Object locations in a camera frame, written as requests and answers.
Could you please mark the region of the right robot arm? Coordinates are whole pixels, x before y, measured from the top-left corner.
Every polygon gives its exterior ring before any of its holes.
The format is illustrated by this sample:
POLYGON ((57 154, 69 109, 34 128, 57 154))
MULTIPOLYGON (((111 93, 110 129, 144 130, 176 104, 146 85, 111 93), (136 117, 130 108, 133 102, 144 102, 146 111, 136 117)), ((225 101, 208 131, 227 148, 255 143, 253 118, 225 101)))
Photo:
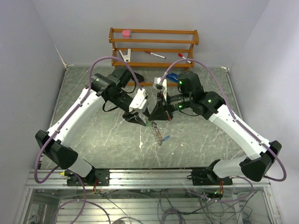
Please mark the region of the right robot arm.
POLYGON ((161 78, 154 79, 153 86, 160 92, 149 119, 171 121, 175 111, 190 108, 196 116, 202 116, 222 129, 245 152, 243 157, 218 159, 208 167, 197 169, 192 173, 192 179, 215 185, 223 178, 243 175, 249 180, 261 181, 280 152, 281 144, 277 140, 270 142, 253 131, 229 109, 224 98, 218 93, 204 91, 196 73, 182 72, 177 76, 177 80, 179 94, 169 96, 166 81, 161 78))

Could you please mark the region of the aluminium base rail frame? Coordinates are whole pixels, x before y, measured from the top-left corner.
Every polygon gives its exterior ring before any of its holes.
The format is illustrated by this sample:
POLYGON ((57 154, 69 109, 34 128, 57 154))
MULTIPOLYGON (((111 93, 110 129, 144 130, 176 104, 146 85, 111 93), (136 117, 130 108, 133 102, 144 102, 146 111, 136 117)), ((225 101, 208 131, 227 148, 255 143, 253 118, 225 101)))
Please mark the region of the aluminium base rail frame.
MULTIPOLYGON (((67 177, 61 175, 62 170, 56 170, 41 184, 34 180, 34 172, 30 171, 25 186, 30 189, 74 189, 67 186, 67 177)), ((170 189, 170 188, 200 188, 203 181, 194 185, 187 176, 190 169, 111 169, 107 186, 100 189, 170 189)))

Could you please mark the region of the black object on rack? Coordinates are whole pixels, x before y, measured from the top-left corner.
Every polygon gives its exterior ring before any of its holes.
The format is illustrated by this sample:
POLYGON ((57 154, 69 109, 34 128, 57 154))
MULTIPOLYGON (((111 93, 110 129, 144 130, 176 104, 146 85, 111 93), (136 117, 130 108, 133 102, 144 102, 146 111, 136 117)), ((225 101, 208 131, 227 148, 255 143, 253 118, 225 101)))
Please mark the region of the black object on rack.
POLYGON ((144 80, 145 80, 144 76, 142 76, 141 74, 139 74, 137 72, 135 72, 135 76, 136 76, 138 82, 140 82, 140 83, 144 82, 144 80))

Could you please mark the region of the blue stapler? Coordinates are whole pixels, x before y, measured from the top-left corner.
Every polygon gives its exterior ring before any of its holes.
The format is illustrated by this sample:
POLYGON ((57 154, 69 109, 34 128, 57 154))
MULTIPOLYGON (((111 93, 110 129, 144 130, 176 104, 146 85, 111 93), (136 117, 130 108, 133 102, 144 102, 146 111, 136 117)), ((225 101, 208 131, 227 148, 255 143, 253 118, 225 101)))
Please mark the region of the blue stapler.
POLYGON ((176 73, 168 72, 168 74, 166 75, 166 78, 175 83, 178 83, 178 75, 176 73))

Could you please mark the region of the round metal keyring disc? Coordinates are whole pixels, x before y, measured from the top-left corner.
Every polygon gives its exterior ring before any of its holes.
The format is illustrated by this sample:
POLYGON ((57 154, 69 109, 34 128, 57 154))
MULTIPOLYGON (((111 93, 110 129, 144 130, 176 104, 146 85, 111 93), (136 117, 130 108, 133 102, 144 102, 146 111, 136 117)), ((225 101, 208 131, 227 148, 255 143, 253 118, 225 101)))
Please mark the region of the round metal keyring disc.
POLYGON ((155 137, 155 142, 161 146, 163 143, 163 137, 159 131, 159 128, 157 126, 157 124, 154 121, 149 121, 148 119, 146 119, 146 124, 149 123, 150 124, 150 130, 152 132, 152 134, 155 137))

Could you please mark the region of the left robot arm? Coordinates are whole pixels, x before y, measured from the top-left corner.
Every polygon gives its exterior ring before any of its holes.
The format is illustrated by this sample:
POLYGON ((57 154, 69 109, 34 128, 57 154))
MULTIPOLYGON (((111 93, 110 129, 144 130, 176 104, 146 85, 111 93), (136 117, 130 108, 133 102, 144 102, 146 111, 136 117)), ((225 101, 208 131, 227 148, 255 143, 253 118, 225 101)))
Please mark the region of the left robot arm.
POLYGON ((123 66, 118 66, 108 76, 92 75, 91 84, 82 90, 66 114, 48 131, 40 130, 36 134, 44 155, 58 167, 77 173, 84 185, 95 181, 93 166, 71 149, 71 143, 77 130, 91 115, 104 108, 106 102, 111 102, 124 111, 123 118, 127 122, 145 125, 139 114, 149 116, 146 90, 139 89, 134 97, 123 90, 132 77, 130 70, 123 66))

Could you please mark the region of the pink eraser block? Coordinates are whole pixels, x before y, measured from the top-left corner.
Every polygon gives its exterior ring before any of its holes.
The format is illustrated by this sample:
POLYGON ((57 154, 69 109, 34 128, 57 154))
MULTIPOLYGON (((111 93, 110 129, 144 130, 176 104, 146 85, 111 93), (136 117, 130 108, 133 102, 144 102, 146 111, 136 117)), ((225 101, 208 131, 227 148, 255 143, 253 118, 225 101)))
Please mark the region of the pink eraser block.
POLYGON ((121 32, 123 38, 131 38, 132 37, 132 30, 125 29, 121 32))

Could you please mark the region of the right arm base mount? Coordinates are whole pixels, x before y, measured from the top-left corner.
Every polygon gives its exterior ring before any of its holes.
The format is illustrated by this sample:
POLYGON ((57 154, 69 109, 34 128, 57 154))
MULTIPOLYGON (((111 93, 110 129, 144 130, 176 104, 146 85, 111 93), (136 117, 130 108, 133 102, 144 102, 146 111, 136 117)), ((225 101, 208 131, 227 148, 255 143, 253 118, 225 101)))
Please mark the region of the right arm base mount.
POLYGON ((219 178, 213 171, 214 166, 220 161, 217 159, 213 161, 208 167, 194 167, 191 168, 191 173, 186 177, 191 180, 193 186, 206 186, 206 185, 232 185, 233 181, 230 177, 219 178))

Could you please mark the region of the white plastic clamp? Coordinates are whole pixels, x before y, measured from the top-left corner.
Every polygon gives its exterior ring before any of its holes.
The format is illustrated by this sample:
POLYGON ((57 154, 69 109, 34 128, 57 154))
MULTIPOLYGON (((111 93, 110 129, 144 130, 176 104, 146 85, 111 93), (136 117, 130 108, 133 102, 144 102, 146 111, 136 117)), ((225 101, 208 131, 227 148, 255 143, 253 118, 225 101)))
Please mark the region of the white plastic clamp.
POLYGON ((121 55, 123 61, 125 61, 126 63, 130 63, 130 59, 131 59, 131 49, 127 49, 126 54, 124 54, 124 53, 122 52, 122 50, 118 50, 118 51, 119 51, 119 53, 120 53, 120 55, 121 55))

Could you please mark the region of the red white marker pen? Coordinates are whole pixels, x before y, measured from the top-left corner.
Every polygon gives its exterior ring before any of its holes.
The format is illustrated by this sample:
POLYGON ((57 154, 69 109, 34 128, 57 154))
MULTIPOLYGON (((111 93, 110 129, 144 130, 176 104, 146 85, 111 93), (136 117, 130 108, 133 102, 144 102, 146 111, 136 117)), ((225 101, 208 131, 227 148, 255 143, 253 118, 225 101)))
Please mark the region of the red white marker pen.
POLYGON ((156 57, 159 57, 159 58, 162 58, 162 59, 166 59, 166 57, 165 56, 162 56, 162 55, 159 55, 159 54, 156 54, 156 53, 153 53, 153 52, 151 52, 151 51, 144 51, 145 53, 147 53, 147 54, 150 54, 150 55, 153 55, 153 56, 156 56, 156 57))

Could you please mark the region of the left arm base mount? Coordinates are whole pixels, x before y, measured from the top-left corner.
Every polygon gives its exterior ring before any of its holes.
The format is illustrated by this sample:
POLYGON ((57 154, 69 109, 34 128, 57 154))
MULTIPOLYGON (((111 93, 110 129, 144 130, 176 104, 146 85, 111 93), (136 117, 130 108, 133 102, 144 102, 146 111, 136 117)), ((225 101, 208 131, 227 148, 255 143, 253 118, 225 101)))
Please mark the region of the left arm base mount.
MULTIPOLYGON (((62 175, 67 177, 67 186, 81 186, 77 176, 69 170, 65 170, 62 175)), ((108 169, 93 168, 86 177, 80 177, 85 186, 108 186, 110 172, 108 169)))

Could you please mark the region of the red capped white marker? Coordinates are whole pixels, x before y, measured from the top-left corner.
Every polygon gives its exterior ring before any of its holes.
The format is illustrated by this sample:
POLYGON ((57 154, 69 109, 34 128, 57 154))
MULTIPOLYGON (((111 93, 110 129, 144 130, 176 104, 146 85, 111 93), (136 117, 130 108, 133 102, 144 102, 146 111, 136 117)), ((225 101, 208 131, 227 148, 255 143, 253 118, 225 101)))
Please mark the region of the red capped white marker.
POLYGON ((178 53, 178 56, 182 59, 186 59, 186 57, 184 57, 181 53, 178 53))

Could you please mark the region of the wooden shelf rack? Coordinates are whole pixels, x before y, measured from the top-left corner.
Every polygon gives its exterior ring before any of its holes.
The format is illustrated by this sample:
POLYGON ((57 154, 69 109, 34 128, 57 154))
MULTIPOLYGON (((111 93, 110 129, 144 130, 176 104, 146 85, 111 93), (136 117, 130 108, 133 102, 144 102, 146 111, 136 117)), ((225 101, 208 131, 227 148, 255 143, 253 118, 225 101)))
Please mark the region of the wooden shelf rack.
MULTIPOLYGON (((125 28, 110 28, 108 40, 112 44, 112 56, 122 59, 118 50, 126 54, 131 49, 131 59, 128 63, 132 67, 168 68, 172 62, 182 59, 181 53, 189 61, 194 58, 194 47, 199 44, 197 30, 162 30, 162 29, 129 29, 131 38, 123 38, 121 32, 125 28), (165 56, 162 59, 144 51, 165 56)), ((194 63, 186 61, 177 63, 175 68, 189 70, 194 63)))

